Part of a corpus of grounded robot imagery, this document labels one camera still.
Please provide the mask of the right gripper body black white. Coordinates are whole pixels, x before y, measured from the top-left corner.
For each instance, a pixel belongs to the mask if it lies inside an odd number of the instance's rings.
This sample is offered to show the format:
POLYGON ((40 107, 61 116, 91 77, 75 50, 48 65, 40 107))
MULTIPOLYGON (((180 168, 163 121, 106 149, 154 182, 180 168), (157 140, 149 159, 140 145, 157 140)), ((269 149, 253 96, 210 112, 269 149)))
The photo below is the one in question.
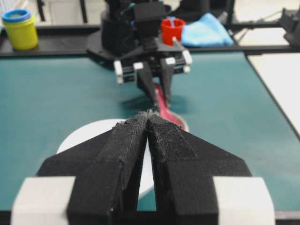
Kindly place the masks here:
POLYGON ((140 44, 114 61, 117 84, 135 80, 133 64, 136 62, 148 62, 153 77, 160 77, 160 60, 174 57, 174 74, 189 72, 193 60, 188 49, 175 37, 173 45, 162 41, 161 22, 167 18, 165 5, 162 2, 136 3, 133 12, 132 24, 139 34, 140 44))

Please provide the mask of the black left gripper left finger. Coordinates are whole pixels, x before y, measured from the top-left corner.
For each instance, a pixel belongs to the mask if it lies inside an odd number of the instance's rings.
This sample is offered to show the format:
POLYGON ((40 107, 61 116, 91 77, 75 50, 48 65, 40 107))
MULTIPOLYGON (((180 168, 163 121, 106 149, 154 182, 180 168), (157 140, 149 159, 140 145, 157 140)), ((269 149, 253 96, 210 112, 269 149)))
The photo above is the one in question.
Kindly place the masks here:
POLYGON ((137 206, 148 116, 47 158, 26 178, 11 211, 13 225, 108 225, 137 206))

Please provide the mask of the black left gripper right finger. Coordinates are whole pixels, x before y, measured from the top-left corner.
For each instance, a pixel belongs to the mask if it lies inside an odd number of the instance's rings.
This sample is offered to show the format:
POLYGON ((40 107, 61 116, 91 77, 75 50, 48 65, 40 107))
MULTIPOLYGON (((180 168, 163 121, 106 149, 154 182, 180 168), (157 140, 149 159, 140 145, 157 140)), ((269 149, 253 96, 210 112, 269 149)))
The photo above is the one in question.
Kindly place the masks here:
POLYGON ((176 225, 273 225, 274 206, 245 161, 149 113, 157 210, 176 225))

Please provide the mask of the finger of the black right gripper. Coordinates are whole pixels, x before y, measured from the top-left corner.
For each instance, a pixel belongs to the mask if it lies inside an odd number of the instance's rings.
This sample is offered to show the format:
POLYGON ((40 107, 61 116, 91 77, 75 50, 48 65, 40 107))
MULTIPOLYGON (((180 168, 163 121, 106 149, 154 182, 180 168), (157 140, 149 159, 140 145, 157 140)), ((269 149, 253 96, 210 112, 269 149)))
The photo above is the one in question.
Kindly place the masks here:
POLYGON ((133 68, 135 73, 135 83, 137 87, 144 91, 153 105, 158 105, 155 86, 153 82, 153 75, 148 62, 136 62, 133 64, 133 68))
POLYGON ((174 73, 174 66, 176 64, 176 60, 174 57, 164 58, 160 60, 161 65, 161 75, 160 75, 160 83, 162 85, 164 91, 164 97, 168 106, 171 105, 171 84, 172 84, 172 76, 174 73))

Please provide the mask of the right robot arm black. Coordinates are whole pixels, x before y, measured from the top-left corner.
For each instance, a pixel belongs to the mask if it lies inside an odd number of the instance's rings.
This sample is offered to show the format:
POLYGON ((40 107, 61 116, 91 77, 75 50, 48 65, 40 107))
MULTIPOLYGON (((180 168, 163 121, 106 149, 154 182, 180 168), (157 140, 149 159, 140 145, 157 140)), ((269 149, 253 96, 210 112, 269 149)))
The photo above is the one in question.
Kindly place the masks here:
POLYGON ((101 28, 88 38, 87 53, 112 62, 116 82, 134 81, 158 105, 153 79, 158 77, 167 105, 176 73, 189 72, 193 60, 177 37, 162 40, 162 22, 170 7, 161 0, 107 0, 101 28))

